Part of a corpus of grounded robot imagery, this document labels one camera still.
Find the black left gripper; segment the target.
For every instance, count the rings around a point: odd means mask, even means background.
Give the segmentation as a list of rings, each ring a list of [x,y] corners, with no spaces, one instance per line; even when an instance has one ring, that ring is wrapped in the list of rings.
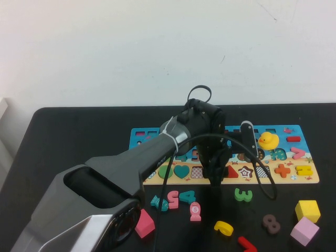
[[[226,164],[232,157],[232,149],[223,136],[206,136],[197,145],[199,160],[204,168],[203,176],[211,187],[219,187],[226,176]]]

